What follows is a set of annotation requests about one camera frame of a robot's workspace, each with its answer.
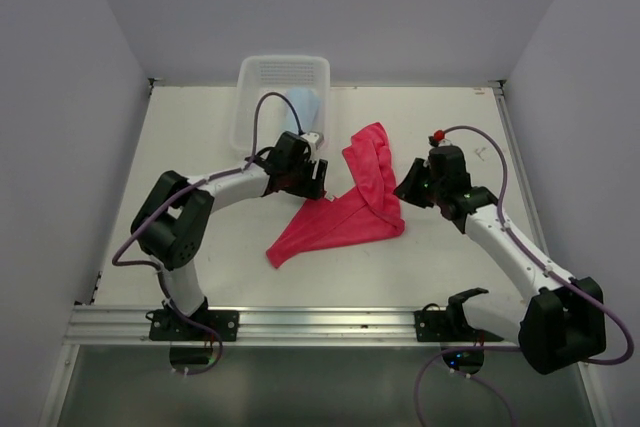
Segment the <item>pink towel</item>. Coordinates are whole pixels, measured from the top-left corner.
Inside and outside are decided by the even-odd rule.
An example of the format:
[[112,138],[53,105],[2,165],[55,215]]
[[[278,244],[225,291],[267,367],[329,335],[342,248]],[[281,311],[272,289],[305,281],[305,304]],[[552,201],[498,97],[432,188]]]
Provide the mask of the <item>pink towel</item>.
[[354,186],[332,200],[306,201],[267,249],[279,268],[298,254],[383,241],[404,233],[405,221],[392,165],[389,138],[382,124],[370,124],[351,136],[342,155]]

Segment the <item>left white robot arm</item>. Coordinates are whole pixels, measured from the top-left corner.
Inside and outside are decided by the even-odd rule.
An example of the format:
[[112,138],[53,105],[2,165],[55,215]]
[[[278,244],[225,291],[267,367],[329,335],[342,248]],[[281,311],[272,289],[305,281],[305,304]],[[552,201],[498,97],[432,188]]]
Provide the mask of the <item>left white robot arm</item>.
[[163,314],[185,339],[220,333],[195,268],[209,218],[236,203],[285,192],[324,197],[328,162],[317,157],[319,132],[280,134],[273,146],[254,149],[239,166],[202,176],[163,173],[131,225],[131,238],[149,259],[165,296]]

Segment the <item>light blue towel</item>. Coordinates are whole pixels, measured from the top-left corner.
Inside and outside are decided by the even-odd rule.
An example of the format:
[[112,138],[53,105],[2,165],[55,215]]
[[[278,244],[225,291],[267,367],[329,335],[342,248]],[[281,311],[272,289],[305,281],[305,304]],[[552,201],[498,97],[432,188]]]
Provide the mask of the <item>light blue towel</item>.
[[[303,132],[309,132],[313,128],[316,116],[320,110],[321,101],[316,93],[308,88],[295,87],[289,89],[285,93],[285,97],[294,107],[298,120],[300,121],[300,127]],[[289,108],[286,108],[286,117],[284,121],[284,129],[294,133],[298,132],[297,122],[295,116]]]

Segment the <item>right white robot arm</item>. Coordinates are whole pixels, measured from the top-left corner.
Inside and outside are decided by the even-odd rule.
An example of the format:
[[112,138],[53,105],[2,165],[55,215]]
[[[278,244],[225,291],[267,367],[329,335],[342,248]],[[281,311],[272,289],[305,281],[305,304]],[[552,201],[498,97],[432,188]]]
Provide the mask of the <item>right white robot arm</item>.
[[511,301],[475,287],[451,295],[439,321],[427,309],[417,312],[417,321],[457,340],[472,339],[482,331],[501,337],[518,345],[540,374],[604,352],[599,284],[590,277],[576,278],[531,241],[514,241],[519,229],[500,209],[496,195],[472,184],[459,147],[435,147],[427,158],[415,158],[394,194],[420,208],[438,208],[489,255],[521,296]]

